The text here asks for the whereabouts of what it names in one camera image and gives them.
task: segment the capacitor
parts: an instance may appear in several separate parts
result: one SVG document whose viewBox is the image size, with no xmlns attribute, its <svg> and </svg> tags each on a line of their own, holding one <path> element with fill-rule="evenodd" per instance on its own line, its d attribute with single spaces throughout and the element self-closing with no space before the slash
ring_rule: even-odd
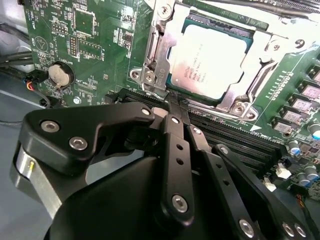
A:
<svg viewBox="0 0 320 240">
<path fill-rule="evenodd" d="M 313 123 L 309 125 L 307 129 L 313 139 L 320 140 L 320 124 L 319 123 Z"/>
<path fill-rule="evenodd" d="M 317 168 L 315 166 L 306 166 L 304 168 L 304 173 L 306 175 L 306 178 L 310 181 L 317 180 L 319 178 L 319 175 L 317 173 Z"/>
<path fill-rule="evenodd" d="M 298 181 L 299 181 L 299 184 L 301 186 L 306 186 L 310 183 L 310 180 L 307 179 L 307 176 L 304 172 L 299 172 L 297 175 L 297 178 L 298 178 Z"/>
<path fill-rule="evenodd" d="M 293 155 L 298 155 L 301 152 L 297 140 L 289 141 L 288 147 L 290 149 L 290 153 L 292 153 Z"/>
</svg>

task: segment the black metal arm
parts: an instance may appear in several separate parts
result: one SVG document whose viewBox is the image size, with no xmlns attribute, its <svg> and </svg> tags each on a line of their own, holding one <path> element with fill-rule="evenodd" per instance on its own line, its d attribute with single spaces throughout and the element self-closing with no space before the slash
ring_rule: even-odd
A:
<svg viewBox="0 0 320 240">
<path fill-rule="evenodd" d="M 134 102 L 26 115 L 12 178 L 46 206 L 50 240 L 313 239 L 230 149 L 211 149 L 186 108 L 169 103 L 169 112 Z M 134 149 L 144 158 L 87 186 L 90 164 Z"/>
</svg>

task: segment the surface-mount component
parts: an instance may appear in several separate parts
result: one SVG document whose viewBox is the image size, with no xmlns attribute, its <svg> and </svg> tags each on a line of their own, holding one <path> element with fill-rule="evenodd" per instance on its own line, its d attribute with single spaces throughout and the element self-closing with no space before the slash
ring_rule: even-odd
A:
<svg viewBox="0 0 320 240">
<path fill-rule="evenodd" d="M 317 168 L 313 165 L 306 166 L 304 168 L 304 173 L 306 175 L 306 178 L 310 181 L 314 181 L 319 178 L 319 174 L 317 173 Z"/>
<path fill-rule="evenodd" d="M 307 111 L 312 105 L 311 101 L 307 97 L 297 94 L 294 94 L 289 99 L 289 104 L 294 109 L 298 109 L 300 111 Z"/>
<path fill-rule="evenodd" d="M 320 123 L 312 123 L 307 129 L 313 139 L 320 140 Z"/>
<path fill-rule="evenodd" d="M 297 123 L 302 117 L 300 112 L 293 107 L 284 106 L 280 111 L 280 116 L 289 122 Z"/>
<path fill-rule="evenodd" d="M 288 179 L 291 176 L 291 172 L 286 169 L 286 167 L 282 163 L 278 163 L 275 174 L 282 179 Z"/>
<path fill-rule="evenodd" d="M 320 87 L 312 82 L 303 81 L 299 88 L 301 95 L 311 99 L 316 99 L 320 96 Z"/>
<path fill-rule="evenodd" d="M 320 66 L 315 65 L 313 68 L 310 69 L 308 75 L 312 80 L 320 82 Z"/>
<path fill-rule="evenodd" d="M 299 148 L 298 145 L 298 141 L 297 140 L 291 140 L 288 142 L 288 147 L 289 147 L 289 151 L 291 154 L 293 155 L 298 155 L 301 153 L 301 150 Z"/>
<path fill-rule="evenodd" d="M 272 121 L 272 128 L 274 130 L 277 130 L 281 133 L 289 133 L 292 129 L 291 123 L 288 122 L 287 120 L 284 120 L 280 117 L 275 117 L 274 120 Z"/>
<path fill-rule="evenodd" d="M 301 186 L 305 187 L 310 183 L 310 180 L 307 179 L 307 176 L 304 172 L 299 172 L 296 176 Z"/>
<path fill-rule="evenodd" d="M 48 68 L 49 79 L 57 89 L 65 89 L 75 81 L 72 68 L 64 62 L 56 61 Z"/>
</svg>

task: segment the silver metal part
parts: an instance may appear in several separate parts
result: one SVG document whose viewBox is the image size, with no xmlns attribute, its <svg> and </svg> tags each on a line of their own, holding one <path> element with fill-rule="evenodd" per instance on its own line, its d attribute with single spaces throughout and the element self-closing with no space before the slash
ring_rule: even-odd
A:
<svg viewBox="0 0 320 240">
<path fill-rule="evenodd" d="M 69 140 L 69 145 L 75 150 L 83 151 L 88 147 L 88 143 L 85 139 L 79 136 L 74 136 Z"/>
<path fill-rule="evenodd" d="M 58 123 L 55 121 L 43 121 L 41 123 L 41 128 L 47 133 L 56 133 L 60 130 Z"/>
<path fill-rule="evenodd" d="M 225 147 L 221 147 L 220 149 L 224 154 L 228 154 L 229 153 L 228 150 Z"/>
<path fill-rule="evenodd" d="M 167 20 L 168 18 L 170 18 L 171 14 L 172 14 L 172 8 L 169 4 L 163 5 L 162 7 L 158 8 L 158 16 L 162 19 L 162 20 Z"/>
<path fill-rule="evenodd" d="M 299 224 L 295 223 L 294 227 L 302 237 L 307 237 L 306 232 L 299 226 Z"/>
<path fill-rule="evenodd" d="M 175 124 L 179 123 L 179 120 L 177 118 L 175 118 L 174 116 L 171 118 L 172 122 L 174 122 Z"/>
<path fill-rule="evenodd" d="M 75 96 L 75 97 L 73 98 L 73 102 L 74 102 L 74 104 L 81 104 L 82 100 L 81 100 L 80 97 Z"/>
<path fill-rule="evenodd" d="M 142 112 L 143 114 L 145 114 L 145 115 L 150 115 L 150 112 L 149 112 L 147 109 L 145 109 L 145 108 L 142 108 L 142 109 L 141 109 L 141 112 Z"/>
<path fill-rule="evenodd" d="M 290 237 L 294 237 L 295 236 L 295 232 L 292 230 L 292 228 L 285 222 L 282 223 L 282 227 L 284 229 L 284 231 L 290 236 Z"/>
<path fill-rule="evenodd" d="M 56 84 L 56 88 L 67 86 L 71 82 L 71 76 L 60 65 L 54 64 L 48 68 L 49 78 Z"/>
<path fill-rule="evenodd" d="M 172 205 L 180 213 L 185 213 L 188 210 L 188 204 L 186 200 L 179 195 L 174 195 L 172 197 Z"/>
<path fill-rule="evenodd" d="M 130 71 L 130 78 L 140 84 L 140 77 L 141 77 L 141 68 L 133 68 Z"/>
<path fill-rule="evenodd" d="M 248 223 L 246 220 L 241 219 L 239 221 L 239 225 L 241 230 L 244 232 L 245 235 L 248 236 L 248 238 L 252 239 L 255 235 L 254 229 L 252 228 L 252 226 L 250 225 L 250 223 Z"/>
<path fill-rule="evenodd" d="M 194 128 L 193 128 L 193 131 L 194 131 L 196 134 L 201 134 L 201 130 L 200 130 L 199 128 L 194 127 Z"/>
<path fill-rule="evenodd" d="M 57 177 L 56 171 L 28 155 L 22 147 L 15 166 L 30 180 L 52 219 L 70 195 L 87 185 L 85 174 L 72 179 L 61 174 Z"/>
</svg>

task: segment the motherboard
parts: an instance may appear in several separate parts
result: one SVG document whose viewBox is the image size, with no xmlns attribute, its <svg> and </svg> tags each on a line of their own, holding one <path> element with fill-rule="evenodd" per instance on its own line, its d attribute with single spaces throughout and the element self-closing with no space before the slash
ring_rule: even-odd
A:
<svg viewBox="0 0 320 240">
<path fill-rule="evenodd" d="M 207 1 L 26 0 L 38 84 L 62 107 L 122 89 L 285 146 L 261 178 L 320 201 L 320 24 Z"/>
</svg>

